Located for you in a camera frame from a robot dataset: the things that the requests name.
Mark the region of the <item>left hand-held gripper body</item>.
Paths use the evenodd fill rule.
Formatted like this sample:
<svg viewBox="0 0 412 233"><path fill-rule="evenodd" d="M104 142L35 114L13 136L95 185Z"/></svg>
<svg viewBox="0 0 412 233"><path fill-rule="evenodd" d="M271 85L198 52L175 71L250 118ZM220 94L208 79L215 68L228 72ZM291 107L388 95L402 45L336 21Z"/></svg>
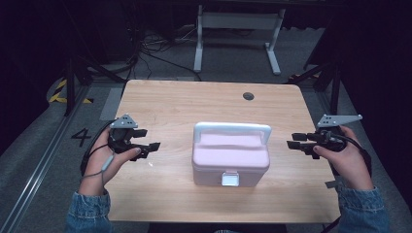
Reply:
<svg viewBox="0 0 412 233"><path fill-rule="evenodd" d="M122 153L132 148L130 139L134 137L138 124L129 114L116 118L109 124L108 145L115 153Z"/></svg>

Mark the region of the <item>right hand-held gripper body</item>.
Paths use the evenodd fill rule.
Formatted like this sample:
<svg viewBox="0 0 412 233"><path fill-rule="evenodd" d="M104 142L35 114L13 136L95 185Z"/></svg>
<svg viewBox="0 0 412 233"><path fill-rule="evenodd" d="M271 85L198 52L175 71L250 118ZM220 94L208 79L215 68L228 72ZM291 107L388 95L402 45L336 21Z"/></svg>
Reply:
<svg viewBox="0 0 412 233"><path fill-rule="evenodd" d="M351 143L358 149L361 149L359 143L354 139L346 136L341 129L341 125L355 122L362 119L362 115L355 116L330 116L323 115L317 123L317 129L314 133L307 133L306 139L310 141L305 145L305 154L311 155L313 159L319 159L320 156L314 152L314 146L321 146L331 151L340 152L344 150L348 143Z"/></svg>

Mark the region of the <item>pink storage box white handle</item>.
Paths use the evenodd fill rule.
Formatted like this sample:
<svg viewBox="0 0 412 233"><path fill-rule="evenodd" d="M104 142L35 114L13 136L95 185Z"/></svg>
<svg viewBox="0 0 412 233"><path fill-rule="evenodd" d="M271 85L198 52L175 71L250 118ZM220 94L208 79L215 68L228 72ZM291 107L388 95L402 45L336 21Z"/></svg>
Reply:
<svg viewBox="0 0 412 233"><path fill-rule="evenodd" d="M270 167L266 124L198 122L193 128L192 172L197 185L256 186Z"/></svg>

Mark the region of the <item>person's right hand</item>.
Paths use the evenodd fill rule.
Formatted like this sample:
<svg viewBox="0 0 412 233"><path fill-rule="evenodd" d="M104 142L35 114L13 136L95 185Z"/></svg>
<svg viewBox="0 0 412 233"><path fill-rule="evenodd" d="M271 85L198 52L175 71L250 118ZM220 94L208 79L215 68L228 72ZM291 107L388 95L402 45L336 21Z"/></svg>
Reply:
<svg viewBox="0 0 412 233"><path fill-rule="evenodd" d="M349 143L340 152L321 146L314 146L313 151L333 165L348 188L354 190L372 190L374 188L365 161L355 145Z"/></svg>

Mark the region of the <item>person's left hand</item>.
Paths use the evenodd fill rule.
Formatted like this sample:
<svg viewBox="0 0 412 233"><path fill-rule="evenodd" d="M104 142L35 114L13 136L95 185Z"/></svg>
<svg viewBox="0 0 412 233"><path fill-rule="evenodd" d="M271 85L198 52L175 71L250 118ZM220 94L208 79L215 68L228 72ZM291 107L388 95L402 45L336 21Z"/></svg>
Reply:
<svg viewBox="0 0 412 233"><path fill-rule="evenodd" d="M92 146L92 154L78 189L80 194L102 195L104 185L117 174L120 167L141 152L139 148L135 148L120 154L114 153L107 146L109 132L110 129L106 128Z"/></svg>

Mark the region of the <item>black metal stand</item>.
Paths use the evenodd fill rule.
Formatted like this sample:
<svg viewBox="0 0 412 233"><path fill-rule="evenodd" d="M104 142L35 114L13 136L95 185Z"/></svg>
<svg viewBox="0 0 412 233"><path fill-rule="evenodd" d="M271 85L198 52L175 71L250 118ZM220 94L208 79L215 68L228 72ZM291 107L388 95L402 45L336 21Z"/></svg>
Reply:
<svg viewBox="0 0 412 233"><path fill-rule="evenodd" d="M66 112L65 116L68 117L76 106L76 94L75 94L75 80L78 80L81 85L90 85L92 83L92 77L88 71L88 67L108 77L116 83L126 83L125 79L122 79L115 73L107 70L100 64L93 62L85 57L78 55L69 55L66 60Z"/></svg>
<svg viewBox="0 0 412 233"><path fill-rule="evenodd" d="M328 62L315 66L301 75L292 75L288 78L286 84L298 84L304 80L315 77L316 75L319 77L313 84L313 88L317 92L324 92L326 88L331 85L328 112L332 115L336 115L338 110L338 98L341 82L341 71L339 69L338 62Z"/></svg>

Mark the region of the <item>yellow black floor tape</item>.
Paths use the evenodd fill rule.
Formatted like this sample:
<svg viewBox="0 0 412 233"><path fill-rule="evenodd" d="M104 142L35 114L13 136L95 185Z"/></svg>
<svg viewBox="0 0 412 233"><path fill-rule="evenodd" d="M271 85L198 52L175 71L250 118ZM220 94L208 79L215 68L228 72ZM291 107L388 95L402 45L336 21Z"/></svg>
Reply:
<svg viewBox="0 0 412 233"><path fill-rule="evenodd" d="M63 78L57 85L57 87L55 88L53 94L51 95L49 102L58 102L58 103L66 103L67 102L67 98L66 97L61 97L60 94L63 90L63 88L66 86L67 81L65 78Z"/></svg>

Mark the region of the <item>metal floor rail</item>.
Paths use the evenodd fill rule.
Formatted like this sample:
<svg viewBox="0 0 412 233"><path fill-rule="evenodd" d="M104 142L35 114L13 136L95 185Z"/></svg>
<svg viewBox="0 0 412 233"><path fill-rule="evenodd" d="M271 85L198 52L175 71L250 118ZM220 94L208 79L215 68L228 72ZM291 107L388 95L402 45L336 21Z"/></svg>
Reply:
<svg viewBox="0 0 412 233"><path fill-rule="evenodd" d="M68 116L64 116L58 124L58 127L56 128L56 131L54 132L51 141L45 149L45 152L43 153L42 157L37 163L37 166L35 167L31 176L28 178L23 191L21 192L19 198L14 204L14 207L12 208L8 217L2 224L2 227L0 228L0 233L16 232L17 227L21 223L23 215L25 214L26 210L31 204L41 183L44 180L44 177L46 176L47 172L49 171L52 165L52 162L56 155L56 151L61 144L62 138L65 132L67 131L67 128L69 127L71 121L74 118L74 115L76 114L84 99L86 98L88 91L89 88L87 86L81 86L79 88L79 92L75 97L74 106L72 107L71 112L68 114Z"/></svg>

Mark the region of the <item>white metal desk frame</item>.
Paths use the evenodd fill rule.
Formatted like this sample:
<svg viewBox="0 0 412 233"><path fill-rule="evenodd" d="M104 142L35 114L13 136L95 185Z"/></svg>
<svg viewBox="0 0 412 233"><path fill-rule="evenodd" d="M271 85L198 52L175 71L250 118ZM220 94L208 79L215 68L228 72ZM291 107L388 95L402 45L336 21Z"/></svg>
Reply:
<svg viewBox="0 0 412 233"><path fill-rule="evenodd" d="M276 76L281 74L281 69L275 54L275 45L285 17L285 9L276 14L244 14L244 13L212 13L205 12L203 6L198 6L196 21L196 49L193 63L193 71L200 72L203 57L203 29L247 29L247 30L271 30L270 42L264 44L264 48L272 69Z"/></svg>

